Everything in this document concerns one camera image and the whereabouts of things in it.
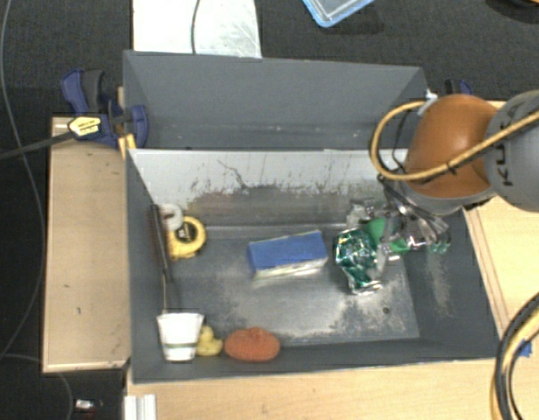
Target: gray bin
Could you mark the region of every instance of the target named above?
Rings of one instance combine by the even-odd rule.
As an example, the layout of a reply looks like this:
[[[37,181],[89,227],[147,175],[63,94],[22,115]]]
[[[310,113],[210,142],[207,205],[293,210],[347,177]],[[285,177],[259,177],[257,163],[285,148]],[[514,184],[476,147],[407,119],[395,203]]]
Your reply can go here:
[[[226,85],[222,70],[233,77]],[[384,112],[423,97],[420,69],[129,52],[124,76],[127,104],[144,103],[150,112],[153,148],[132,150],[127,161],[134,382],[494,356],[498,334],[462,213],[448,219],[452,245],[446,255],[407,254],[388,268],[383,290],[369,297],[349,294],[332,263],[332,238],[346,227],[350,200],[382,199],[365,145]],[[296,98],[295,90],[317,85],[315,79],[324,80],[319,87],[334,89],[328,102],[333,133],[323,132],[331,113],[322,115],[326,108],[312,104],[321,104],[319,95],[300,92]],[[388,99],[377,99],[369,80],[388,88]],[[186,103],[194,88],[212,98]],[[225,103],[223,95],[249,89],[245,105]],[[338,104],[340,95],[347,95],[348,104]],[[303,112],[314,125],[304,122]],[[264,129],[264,120],[281,129]],[[209,126],[218,135],[210,136]],[[392,139],[387,133],[386,142]],[[407,142],[403,138],[402,146]],[[169,306],[206,314],[222,337],[248,326],[271,330],[283,342],[275,360],[248,364],[223,354],[186,364],[164,361],[155,322],[163,307],[162,271],[148,212],[151,204],[166,202],[181,205],[207,227],[200,253],[171,266]],[[252,283],[249,241],[314,228],[330,251],[320,273]]]

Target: wooden table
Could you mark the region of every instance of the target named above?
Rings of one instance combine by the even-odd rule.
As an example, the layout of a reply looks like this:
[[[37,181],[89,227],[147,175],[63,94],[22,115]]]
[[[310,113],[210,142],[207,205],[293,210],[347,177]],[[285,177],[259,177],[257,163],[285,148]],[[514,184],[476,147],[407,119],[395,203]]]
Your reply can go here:
[[[120,367],[130,355],[122,169],[98,144],[52,149],[45,371]],[[539,214],[494,199],[466,218],[502,330],[539,291]],[[127,393],[155,394],[159,420],[485,420],[493,371],[494,360],[475,360],[145,385],[129,375]],[[538,419],[539,340],[514,385],[524,417]]]

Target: white paper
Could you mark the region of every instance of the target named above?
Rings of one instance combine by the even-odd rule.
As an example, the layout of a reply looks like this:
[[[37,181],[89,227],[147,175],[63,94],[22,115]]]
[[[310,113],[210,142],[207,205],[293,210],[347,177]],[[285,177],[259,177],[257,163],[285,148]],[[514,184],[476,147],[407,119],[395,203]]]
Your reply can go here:
[[[190,53],[196,1],[133,0],[134,50]],[[254,0],[201,0],[195,45],[199,54],[260,58]]]

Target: yellow rubber duck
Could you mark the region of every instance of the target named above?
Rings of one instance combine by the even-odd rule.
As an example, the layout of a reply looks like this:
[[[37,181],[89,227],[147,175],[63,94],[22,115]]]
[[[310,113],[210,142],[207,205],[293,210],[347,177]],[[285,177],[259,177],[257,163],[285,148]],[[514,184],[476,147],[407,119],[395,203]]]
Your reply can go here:
[[[199,330],[199,340],[196,347],[198,356],[217,356],[223,349],[223,340],[216,339],[214,330],[209,325],[203,325]]]

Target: bin floor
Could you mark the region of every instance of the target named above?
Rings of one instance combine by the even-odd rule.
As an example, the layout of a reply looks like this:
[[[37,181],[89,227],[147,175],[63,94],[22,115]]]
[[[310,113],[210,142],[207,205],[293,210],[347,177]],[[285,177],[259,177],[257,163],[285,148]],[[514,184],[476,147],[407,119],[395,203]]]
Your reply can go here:
[[[319,229],[329,250],[326,266],[309,276],[253,281],[248,243]],[[408,278],[400,260],[388,266],[384,287],[355,296],[333,264],[333,237],[345,225],[210,227],[197,256],[172,265],[171,308],[201,312],[221,337],[260,326],[286,347],[417,338]]]

